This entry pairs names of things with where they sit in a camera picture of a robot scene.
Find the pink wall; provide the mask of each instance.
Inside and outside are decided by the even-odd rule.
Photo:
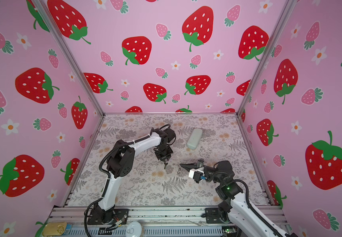
[[[246,82],[250,80],[258,63],[253,55],[249,60],[242,58],[255,46],[260,49],[267,43],[267,35],[272,33],[285,3],[284,0],[273,0],[271,3],[269,0],[227,0],[220,3],[208,0],[127,0],[113,1],[120,2],[121,5],[112,5],[112,1],[107,0],[102,0],[102,4],[97,0],[65,1],[71,4],[70,8],[68,4],[61,2],[48,0],[47,4],[83,72],[97,74],[94,75],[96,78],[107,81],[108,90],[102,91],[97,86],[97,81],[91,82],[92,89],[97,92],[95,96],[106,112],[125,112],[132,106],[138,106],[144,112],[175,112],[181,108],[189,108],[193,112],[221,112],[229,108],[237,110],[243,99],[243,95],[236,92],[237,88],[240,90],[242,84],[248,85]],[[197,10],[196,20],[192,17],[185,22]],[[76,30],[71,27],[74,24],[77,26]],[[170,38],[166,35],[167,31],[170,31]],[[183,31],[187,33],[189,42],[184,38]],[[189,36],[192,32],[199,34],[197,40]],[[241,40],[243,34],[247,41],[246,46]],[[128,39],[137,36],[145,38]],[[145,45],[131,47],[137,44],[135,41],[138,44],[145,42]],[[123,45],[128,57],[134,52],[133,59],[128,60],[123,54]],[[229,72],[234,73],[235,80],[234,76],[227,76]],[[201,75],[208,77],[190,78]],[[190,88],[192,93],[197,93],[194,95],[185,86],[188,79],[197,81],[198,78],[205,81],[195,90]],[[158,90],[154,85],[147,85],[145,90],[149,86],[150,89],[145,94],[143,87],[147,83],[157,85]],[[159,89],[167,91],[165,98]],[[160,102],[155,102],[157,97],[153,96],[153,90],[155,95],[162,94]]]
[[[278,45],[281,52],[277,47],[246,106],[248,136],[270,190],[276,190],[273,182],[278,186],[274,197],[293,231],[300,237],[342,236],[342,2],[298,2]],[[283,83],[289,87],[280,90]],[[272,143],[270,122],[279,135]]]
[[[87,146],[98,122],[78,80],[70,80],[71,69],[53,37],[38,22],[34,29],[34,22],[26,1],[0,1],[0,236],[34,236],[41,227],[36,222],[44,223],[52,207],[61,205],[68,186],[60,169],[72,175],[67,164],[81,159],[84,152],[79,137]],[[9,45],[13,52],[4,53],[2,47],[6,51]],[[57,68],[50,63],[50,49],[56,52],[50,59]],[[44,73],[60,89],[53,88],[51,100],[49,80],[46,85],[42,81]],[[82,129],[75,126],[71,113],[78,96],[88,111]],[[58,110],[60,102],[67,112]],[[51,126],[42,119],[37,130],[33,125],[37,118],[45,118]],[[60,155],[53,156],[55,151]]]

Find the strawberry wallpaper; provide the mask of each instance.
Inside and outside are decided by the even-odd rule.
[[[234,112],[284,0],[48,0],[105,112]]]
[[[98,119],[31,1],[1,0],[0,236],[39,236]]]
[[[293,232],[342,236],[342,2],[298,1],[242,120]]]

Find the floral pattern sheet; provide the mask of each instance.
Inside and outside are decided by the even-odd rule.
[[[234,115],[223,114],[124,114],[107,115],[98,138],[70,198],[68,206],[87,206],[101,195],[105,174],[99,171],[101,159],[113,148],[117,140],[130,141],[149,133],[151,127],[171,124],[176,140],[171,146],[174,153],[164,169],[154,151],[139,154],[131,172],[122,180],[116,196],[116,206],[216,206],[221,202],[216,183],[195,183],[188,172],[178,164],[193,163],[203,158],[206,165],[229,160],[235,178],[244,180],[250,191],[250,200],[266,205],[262,189],[255,174]],[[195,150],[187,147],[194,128],[203,135]]]

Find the table surface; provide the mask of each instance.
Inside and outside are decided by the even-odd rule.
[[[228,160],[236,179],[248,186],[250,200],[255,205],[266,205],[258,177],[234,115],[231,114],[122,114],[107,115],[82,173],[71,195],[68,206],[88,206],[97,200],[106,175],[99,171],[102,158],[117,140],[130,141],[149,134],[151,127],[171,124],[176,141],[174,153],[164,169],[153,149],[139,154],[131,172],[122,179],[116,196],[116,206],[216,206],[221,202],[215,188],[217,183],[195,183],[178,164],[194,163],[203,158],[205,165]],[[203,135],[195,150],[187,147],[194,128]]]

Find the white flower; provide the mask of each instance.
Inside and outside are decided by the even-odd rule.
[[[2,231],[0,231],[0,236],[2,237],[7,237],[8,234],[13,234],[14,233],[14,225],[16,224],[16,222],[13,222],[12,224],[9,223],[5,223],[4,224],[4,229]]]
[[[221,60],[221,56],[223,56],[224,53],[221,53],[221,49],[219,49],[217,52],[213,53],[213,55],[215,56],[213,59]]]
[[[312,58],[312,61],[316,61],[316,65],[318,65],[322,59],[326,58],[325,50],[326,50],[326,46],[322,48],[321,50],[316,49],[315,56]]]
[[[128,83],[127,80],[121,80],[121,85],[127,87],[127,85],[130,85],[130,83]]]
[[[28,41],[28,37],[26,35],[22,36],[20,33],[17,32],[18,39],[16,40],[17,43],[22,44],[22,47],[26,50],[28,47],[31,47],[31,44]]]
[[[70,74],[68,74],[68,76],[70,77],[70,82],[75,82],[75,76],[74,73],[71,72]]]
[[[102,8],[104,10],[106,10],[107,8],[105,7],[105,3],[107,2],[107,0],[93,0],[96,3],[96,7],[98,9]]]
[[[272,3],[270,3],[270,0],[266,0],[264,2],[259,3],[260,8],[258,13],[264,12],[265,14],[267,13],[267,9],[272,6]]]
[[[299,187],[302,187],[302,184],[299,182],[299,177],[293,177],[293,176],[291,176],[291,178],[292,178],[292,183],[291,183],[291,185],[292,186],[295,186],[296,187],[296,190],[299,190]]]
[[[299,32],[301,26],[299,26],[298,23],[296,23],[296,26],[291,30],[291,39],[297,37],[297,32]]]
[[[176,69],[176,70],[179,70],[179,67],[180,67],[180,64],[178,64],[178,61],[175,61],[174,63],[171,64],[172,66],[172,69]]]
[[[225,92],[222,92],[222,90],[217,92],[217,96],[221,96],[222,97],[224,94],[225,94]]]
[[[9,135],[10,133],[14,133],[14,134],[17,134],[18,133],[18,126],[20,124],[19,123],[13,123],[13,121],[11,119],[8,119],[8,124],[3,124],[1,127],[3,129],[6,129],[5,133],[6,135]]]
[[[316,6],[318,6],[320,4],[321,0],[313,0],[312,4],[316,4]]]
[[[263,158],[263,159],[262,159],[262,164],[263,164],[265,167],[267,166],[266,158]]]
[[[62,132],[59,132],[59,135],[56,137],[58,139],[58,142],[61,143],[62,141],[65,141],[64,138],[66,137],[65,134]]]
[[[307,229],[303,229],[299,226],[299,230],[300,230],[300,236],[303,236],[303,237],[309,237],[307,235]]]
[[[50,195],[49,196],[47,196],[47,198],[48,199],[50,199],[50,202],[54,199],[54,198],[56,198],[56,192],[57,192],[58,190],[52,190],[51,189],[51,192],[50,192]]]
[[[302,129],[302,127],[299,126],[299,121],[296,121],[296,123],[291,123],[291,126],[292,126],[291,132],[295,132],[296,135],[298,135],[299,134],[299,130]]]

